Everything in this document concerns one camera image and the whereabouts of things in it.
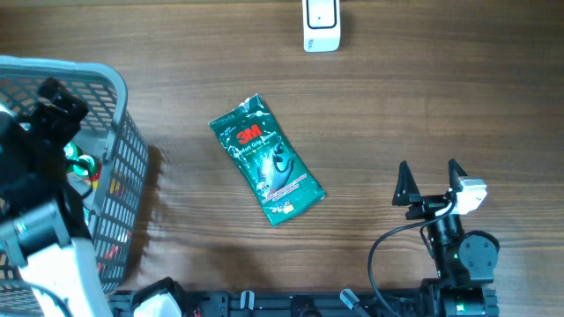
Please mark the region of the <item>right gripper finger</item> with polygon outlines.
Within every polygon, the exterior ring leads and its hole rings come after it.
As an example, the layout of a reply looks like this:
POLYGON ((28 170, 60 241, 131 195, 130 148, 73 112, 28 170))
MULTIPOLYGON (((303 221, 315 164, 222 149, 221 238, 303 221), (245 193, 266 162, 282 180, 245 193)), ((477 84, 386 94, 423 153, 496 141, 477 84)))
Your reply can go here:
POLYGON ((449 187, 453 190, 461 188, 460 179, 466 177, 466 171, 454 159, 449 160, 449 187))
POLYGON ((420 203, 420 192, 413 178, 411 168, 404 160, 399 164, 396 189, 392 198, 394 206, 420 203))

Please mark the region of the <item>red sauce bottle green cap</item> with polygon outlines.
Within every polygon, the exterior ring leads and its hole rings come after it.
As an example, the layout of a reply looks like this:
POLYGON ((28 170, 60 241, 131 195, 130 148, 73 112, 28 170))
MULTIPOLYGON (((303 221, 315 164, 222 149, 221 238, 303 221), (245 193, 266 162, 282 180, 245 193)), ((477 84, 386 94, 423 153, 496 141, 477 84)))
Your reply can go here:
POLYGON ((94 187, 98 185, 102 165, 98 159, 90 155, 83 154, 73 164, 73 173, 83 181, 92 184, 94 187))

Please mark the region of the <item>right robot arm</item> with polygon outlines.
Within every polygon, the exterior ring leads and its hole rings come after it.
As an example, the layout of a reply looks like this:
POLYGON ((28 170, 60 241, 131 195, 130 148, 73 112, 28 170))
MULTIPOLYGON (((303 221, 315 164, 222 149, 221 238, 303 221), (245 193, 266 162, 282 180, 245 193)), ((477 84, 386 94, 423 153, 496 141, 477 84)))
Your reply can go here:
POLYGON ((486 183, 469 176, 449 161, 449 189, 442 195, 422 195, 408 163, 398 168, 392 204, 406 206, 408 220, 420 220, 424 240, 434 260, 436 278, 427 278, 417 290, 416 316, 497 316, 494 281, 500 243, 484 231, 465 231, 462 217, 477 210, 487 196, 486 183))

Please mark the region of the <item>grey plastic shopping basket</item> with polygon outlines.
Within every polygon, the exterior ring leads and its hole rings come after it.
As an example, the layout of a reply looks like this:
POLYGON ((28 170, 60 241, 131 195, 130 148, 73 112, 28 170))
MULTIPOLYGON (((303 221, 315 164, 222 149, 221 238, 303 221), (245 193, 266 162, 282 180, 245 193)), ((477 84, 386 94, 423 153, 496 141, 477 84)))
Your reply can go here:
MULTIPOLYGON (((31 114, 42 98, 38 90, 56 78, 75 97, 88 104, 81 130, 72 138, 83 154, 102 165, 98 185, 73 173, 76 160, 67 159, 68 182, 83 196, 85 224, 92 235, 100 285, 107 295, 123 281, 138 205, 148 169, 149 154, 127 112, 128 91, 122 76, 100 63, 3 56, 1 114, 31 114)), ((1 248, 1 282, 19 278, 1 248)), ((29 289, 1 291, 4 316, 39 316, 41 306, 29 289)))

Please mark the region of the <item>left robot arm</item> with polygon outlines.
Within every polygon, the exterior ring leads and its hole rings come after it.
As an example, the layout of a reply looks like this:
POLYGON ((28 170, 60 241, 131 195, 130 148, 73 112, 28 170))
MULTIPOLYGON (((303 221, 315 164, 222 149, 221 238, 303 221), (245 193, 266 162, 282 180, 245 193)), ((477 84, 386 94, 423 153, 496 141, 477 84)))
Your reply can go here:
POLYGON ((109 316, 83 196, 68 182, 64 146, 88 113, 55 78, 31 114, 1 114, 1 248, 19 278, 1 291, 33 292, 47 316, 109 316))

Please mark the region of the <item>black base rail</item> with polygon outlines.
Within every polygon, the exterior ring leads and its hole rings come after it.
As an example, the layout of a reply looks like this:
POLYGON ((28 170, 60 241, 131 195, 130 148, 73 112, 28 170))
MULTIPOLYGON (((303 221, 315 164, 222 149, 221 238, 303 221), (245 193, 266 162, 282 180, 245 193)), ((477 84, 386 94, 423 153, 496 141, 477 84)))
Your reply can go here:
POLYGON ((159 312, 160 316, 471 316, 499 317, 496 291, 439 289, 432 280, 419 288, 382 290, 384 305, 371 292, 255 292, 186 291, 170 277, 140 291, 118 291, 109 297, 114 316, 141 313, 151 296, 170 294, 179 311, 159 312))

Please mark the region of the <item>green lid jar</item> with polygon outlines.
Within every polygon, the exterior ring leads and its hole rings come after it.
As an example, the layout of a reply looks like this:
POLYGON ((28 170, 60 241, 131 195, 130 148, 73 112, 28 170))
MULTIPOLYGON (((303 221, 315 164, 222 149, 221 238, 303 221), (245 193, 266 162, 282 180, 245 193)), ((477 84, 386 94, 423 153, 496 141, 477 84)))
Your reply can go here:
POLYGON ((68 142, 63 149, 68 160, 79 160, 79 157, 83 155, 82 149, 74 142, 68 142))

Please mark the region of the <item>white barcode scanner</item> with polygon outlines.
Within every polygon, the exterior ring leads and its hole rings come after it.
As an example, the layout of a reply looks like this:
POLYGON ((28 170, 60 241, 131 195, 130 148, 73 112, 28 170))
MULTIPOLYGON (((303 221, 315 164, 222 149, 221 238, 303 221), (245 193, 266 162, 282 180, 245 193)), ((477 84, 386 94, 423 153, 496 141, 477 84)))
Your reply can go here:
POLYGON ((308 53, 336 51, 341 40, 339 0, 302 0, 303 48, 308 53))

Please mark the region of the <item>green 3M gloves packet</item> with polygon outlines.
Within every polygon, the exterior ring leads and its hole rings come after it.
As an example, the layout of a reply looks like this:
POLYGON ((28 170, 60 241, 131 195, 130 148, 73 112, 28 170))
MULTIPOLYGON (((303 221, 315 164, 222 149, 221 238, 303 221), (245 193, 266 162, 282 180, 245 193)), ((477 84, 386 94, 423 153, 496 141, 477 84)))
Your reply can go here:
POLYGON ((297 217, 325 198, 326 191, 259 95, 209 122, 209 127, 248 182, 271 225, 297 217))

